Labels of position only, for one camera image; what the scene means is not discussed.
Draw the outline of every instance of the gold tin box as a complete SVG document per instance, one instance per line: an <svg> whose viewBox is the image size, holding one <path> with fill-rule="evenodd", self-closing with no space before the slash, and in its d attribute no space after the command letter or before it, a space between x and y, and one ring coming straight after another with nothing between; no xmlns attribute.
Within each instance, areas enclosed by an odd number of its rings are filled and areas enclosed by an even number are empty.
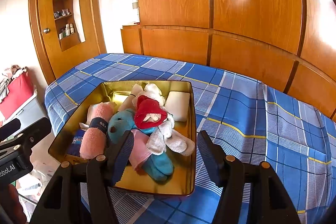
<svg viewBox="0 0 336 224"><path fill-rule="evenodd" d="M148 83L156 84L166 99L170 91L190 93L188 121L176 122L175 130L196 143L194 95L190 82L147 80L114 81L101 83L79 105L51 144L48 150L49 154L59 162L65 160L72 164L85 162L85 159L68 155L66 154L66 151L72 143L75 132L80 128L79 122L86 122L89 106L100 102L112 101L117 104L115 109L117 110L130 94L134 84L139 84L144 88ZM190 195L195 188L196 151L194 151L191 156L184 157L167 149L167 155L173 162L174 173L165 183L157 183L143 170L136 172L130 165L127 165L121 180L115 186L122 189L149 194Z"/></svg>

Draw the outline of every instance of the bottle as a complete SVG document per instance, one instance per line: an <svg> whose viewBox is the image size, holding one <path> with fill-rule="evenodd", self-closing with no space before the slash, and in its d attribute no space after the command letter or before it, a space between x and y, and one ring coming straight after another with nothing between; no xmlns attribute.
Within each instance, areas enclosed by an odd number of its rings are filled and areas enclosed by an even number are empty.
<svg viewBox="0 0 336 224"><path fill-rule="evenodd" d="M71 33L74 33L75 32L75 29L74 29L74 26L72 23L70 23L70 32Z"/></svg>
<svg viewBox="0 0 336 224"><path fill-rule="evenodd" d="M69 23L67 25L65 25L65 33L66 33L66 36L70 35L70 26L69 26Z"/></svg>

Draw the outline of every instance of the human hand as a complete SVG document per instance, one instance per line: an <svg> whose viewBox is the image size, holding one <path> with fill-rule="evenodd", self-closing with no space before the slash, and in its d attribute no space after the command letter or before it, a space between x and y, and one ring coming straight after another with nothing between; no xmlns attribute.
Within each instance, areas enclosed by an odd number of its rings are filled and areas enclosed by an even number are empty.
<svg viewBox="0 0 336 224"><path fill-rule="evenodd" d="M0 204L14 224L25 224L27 222L14 185L10 184L0 191Z"/></svg>

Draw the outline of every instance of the plaid fabric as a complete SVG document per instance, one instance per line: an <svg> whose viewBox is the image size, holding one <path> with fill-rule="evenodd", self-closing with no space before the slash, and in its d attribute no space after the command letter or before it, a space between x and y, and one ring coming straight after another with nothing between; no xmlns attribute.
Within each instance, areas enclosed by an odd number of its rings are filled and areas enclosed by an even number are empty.
<svg viewBox="0 0 336 224"><path fill-rule="evenodd" d="M57 135L100 83L186 80L194 91L197 131L243 162L268 161L287 189L302 223L315 223L336 195L336 125L314 107L255 79L211 67L129 54L103 54L74 67L45 93ZM197 150L196 188L183 199L110 189L120 223L211 223L222 189L209 179ZM88 206L86 184L82 200ZM250 185L239 223L246 223Z"/></svg>

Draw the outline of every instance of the mirror on door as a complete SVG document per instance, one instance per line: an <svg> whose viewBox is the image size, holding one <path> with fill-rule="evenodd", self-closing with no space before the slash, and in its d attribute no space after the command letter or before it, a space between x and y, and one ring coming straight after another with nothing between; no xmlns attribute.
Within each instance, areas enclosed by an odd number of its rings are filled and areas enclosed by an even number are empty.
<svg viewBox="0 0 336 224"><path fill-rule="evenodd" d="M85 42L79 0L52 0L52 5L61 50Z"/></svg>

